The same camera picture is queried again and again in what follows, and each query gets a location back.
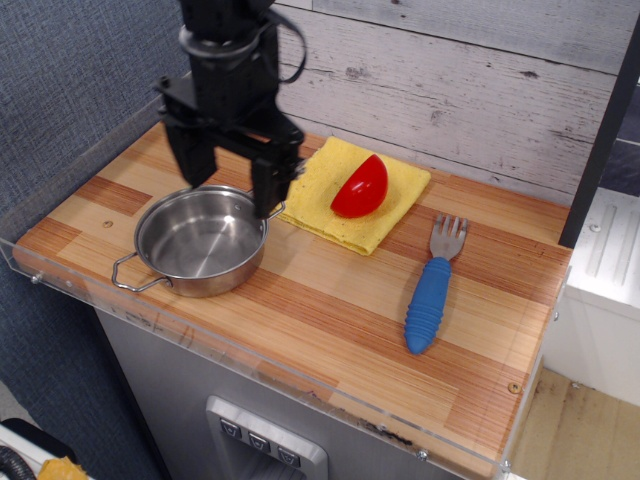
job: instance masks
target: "yellow dish towel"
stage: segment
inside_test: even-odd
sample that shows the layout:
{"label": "yellow dish towel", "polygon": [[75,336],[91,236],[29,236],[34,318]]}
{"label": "yellow dish towel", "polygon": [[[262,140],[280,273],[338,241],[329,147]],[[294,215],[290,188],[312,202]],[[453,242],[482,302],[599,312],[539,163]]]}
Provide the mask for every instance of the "yellow dish towel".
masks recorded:
{"label": "yellow dish towel", "polygon": [[373,153],[329,137],[307,161],[305,173],[291,183],[287,207],[278,218],[361,255],[371,255],[431,179],[426,170],[378,155],[389,176],[389,189],[382,205],[359,218],[336,215],[331,210],[331,202],[353,172]]}

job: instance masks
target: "metal saucepan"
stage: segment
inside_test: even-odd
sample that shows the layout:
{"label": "metal saucepan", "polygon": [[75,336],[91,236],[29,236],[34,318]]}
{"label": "metal saucepan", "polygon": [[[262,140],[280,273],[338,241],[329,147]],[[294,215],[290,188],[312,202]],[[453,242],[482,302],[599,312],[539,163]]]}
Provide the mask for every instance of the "metal saucepan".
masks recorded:
{"label": "metal saucepan", "polygon": [[[283,202],[268,220],[284,208]],[[268,220],[255,218],[253,211],[250,194],[222,185],[163,198],[138,222],[136,251],[113,264],[113,284],[137,293],[164,283],[187,297],[218,295],[237,287],[260,265],[269,233]],[[136,255],[162,277],[140,287],[118,282],[118,266]]]}

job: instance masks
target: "gray fabric wall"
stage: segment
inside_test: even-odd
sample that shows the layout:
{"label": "gray fabric wall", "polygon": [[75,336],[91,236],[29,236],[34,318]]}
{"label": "gray fabric wall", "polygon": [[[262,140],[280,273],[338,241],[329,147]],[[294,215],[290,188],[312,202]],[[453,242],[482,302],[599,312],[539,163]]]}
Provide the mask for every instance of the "gray fabric wall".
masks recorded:
{"label": "gray fabric wall", "polygon": [[[0,2],[0,237],[16,241],[157,121],[152,84],[188,70],[180,24],[175,0]],[[0,263],[0,381],[95,478],[158,478],[96,325]]]}

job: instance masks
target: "wooden cutting board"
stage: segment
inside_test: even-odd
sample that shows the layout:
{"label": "wooden cutting board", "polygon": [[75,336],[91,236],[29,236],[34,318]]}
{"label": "wooden cutting board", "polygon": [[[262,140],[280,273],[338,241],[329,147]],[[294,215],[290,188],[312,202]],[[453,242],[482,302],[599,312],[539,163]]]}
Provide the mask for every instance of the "wooden cutting board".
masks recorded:
{"label": "wooden cutting board", "polygon": [[[302,155],[324,139],[308,135]],[[218,151],[211,183],[249,189],[249,162]],[[469,477],[501,462],[571,251],[557,245],[568,209],[439,171],[369,257],[270,222],[256,274],[210,298],[165,286],[134,294],[111,283],[134,251],[142,214],[186,186],[156,125],[19,242],[42,280],[215,361],[231,364]],[[411,355],[407,305],[438,212],[469,219],[435,343]],[[155,278],[139,259],[119,280]]]}

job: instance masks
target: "red tomato slice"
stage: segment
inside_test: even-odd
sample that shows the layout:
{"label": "red tomato slice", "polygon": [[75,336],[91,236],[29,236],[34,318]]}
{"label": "red tomato slice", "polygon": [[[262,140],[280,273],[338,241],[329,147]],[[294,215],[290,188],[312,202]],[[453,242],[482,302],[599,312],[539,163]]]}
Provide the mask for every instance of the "red tomato slice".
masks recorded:
{"label": "red tomato slice", "polygon": [[371,155],[342,186],[331,203],[338,215],[357,218],[377,209],[387,196],[387,168],[377,155]]}

